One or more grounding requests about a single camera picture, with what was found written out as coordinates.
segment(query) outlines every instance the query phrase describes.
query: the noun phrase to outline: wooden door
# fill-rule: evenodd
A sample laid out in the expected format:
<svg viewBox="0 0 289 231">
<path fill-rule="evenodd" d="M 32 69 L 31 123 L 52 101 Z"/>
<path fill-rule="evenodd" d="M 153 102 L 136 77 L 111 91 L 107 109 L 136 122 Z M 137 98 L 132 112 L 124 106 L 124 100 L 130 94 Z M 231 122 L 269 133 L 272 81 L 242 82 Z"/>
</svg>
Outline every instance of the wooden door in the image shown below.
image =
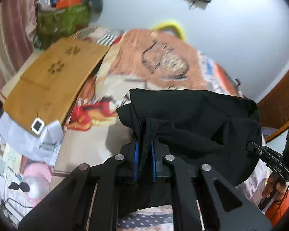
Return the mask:
<svg viewBox="0 0 289 231">
<path fill-rule="evenodd" d="M 261 126 L 281 129 L 284 131 L 289 126 L 289 71 L 264 97 L 258 108 L 261 113 Z"/>
</svg>

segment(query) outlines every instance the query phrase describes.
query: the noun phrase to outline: blue polka dot fabric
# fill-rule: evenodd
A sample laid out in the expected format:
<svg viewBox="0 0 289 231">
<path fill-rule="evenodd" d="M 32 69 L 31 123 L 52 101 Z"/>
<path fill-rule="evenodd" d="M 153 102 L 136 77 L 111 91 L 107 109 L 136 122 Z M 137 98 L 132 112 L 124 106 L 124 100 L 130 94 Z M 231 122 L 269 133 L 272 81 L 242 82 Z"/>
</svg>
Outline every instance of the blue polka dot fabric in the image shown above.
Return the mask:
<svg viewBox="0 0 289 231">
<path fill-rule="evenodd" d="M 152 228 L 161 224 L 173 224 L 172 214 L 130 214 L 124 218 L 119 218 L 117 227 L 122 229 L 130 228 Z"/>
</svg>

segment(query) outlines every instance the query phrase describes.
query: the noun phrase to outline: wooden board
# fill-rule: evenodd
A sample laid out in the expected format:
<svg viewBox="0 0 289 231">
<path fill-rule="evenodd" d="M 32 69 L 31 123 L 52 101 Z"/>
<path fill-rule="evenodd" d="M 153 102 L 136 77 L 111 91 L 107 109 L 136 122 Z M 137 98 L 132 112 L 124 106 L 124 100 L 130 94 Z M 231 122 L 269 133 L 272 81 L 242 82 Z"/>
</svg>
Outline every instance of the wooden board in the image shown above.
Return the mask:
<svg viewBox="0 0 289 231">
<path fill-rule="evenodd" d="M 30 133 L 36 117 L 63 123 L 77 93 L 109 47 L 62 38 L 20 77 L 3 110 Z"/>
<path fill-rule="evenodd" d="M 282 128 L 289 125 L 289 70 L 258 104 L 261 127 Z"/>
</svg>

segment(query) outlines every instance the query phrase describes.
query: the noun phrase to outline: white wall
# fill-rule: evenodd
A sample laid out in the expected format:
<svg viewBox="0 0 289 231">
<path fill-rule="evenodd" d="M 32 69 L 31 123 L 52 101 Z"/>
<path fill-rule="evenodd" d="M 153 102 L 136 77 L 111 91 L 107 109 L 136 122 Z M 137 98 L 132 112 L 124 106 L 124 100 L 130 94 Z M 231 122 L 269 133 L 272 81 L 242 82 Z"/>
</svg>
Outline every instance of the white wall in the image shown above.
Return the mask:
<svg viewBox="0 0 289 231">
<path fill-rule="evenodd" d="M 289 60 L 289 9 L 283 0 L 212 0 L 205 10 L 184 0 L 104 0 L 97 24 L 151 28 L 163 21 L 182 25 L 187 42 L 240 78 L 256 100 Z"/>
<path fill-rule="evenodd" d="M 288 134 L 288 129 L 286 129 L 279 136 L 277 136 L 276 138 L 268 142 L 266 146 L 270 147 L 271 149 L 274 149 L 280 154 L 283 154 L 283 150 L 285 149 L 286 142 L 287 142 L 286 140 L 287 134 Z"/>
<path fill-rule="evenodd" d="M 284 77 L 284 75 L 289 70 L 289 60 L 286 63 L 286 65 L 282 68 L 281 72 L 275 77 L 275 79 L 269 84 L 269 86 L 262 91 L 262 93 L 255 99 L 255 102 L 260 102 L 278 83 L 279 81 Z"/>
</svg>

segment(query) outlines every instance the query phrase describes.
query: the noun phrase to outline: green bag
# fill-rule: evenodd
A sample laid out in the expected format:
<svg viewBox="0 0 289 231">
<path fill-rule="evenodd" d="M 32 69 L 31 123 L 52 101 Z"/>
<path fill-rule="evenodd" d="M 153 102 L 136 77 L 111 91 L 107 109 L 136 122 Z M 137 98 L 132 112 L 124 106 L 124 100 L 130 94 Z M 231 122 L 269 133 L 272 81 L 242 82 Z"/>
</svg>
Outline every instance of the green bag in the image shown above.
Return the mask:
<svg viewBox="0 0 289 231">
<path fill-rule="evenodd" d="M 89 6 L 80 4 L 56 11 L 37 13 L 36 36 L 33 45 L 37 49 L 47 49 L 61 37 L 68 37 L 89 24 Z"/>
</svg>

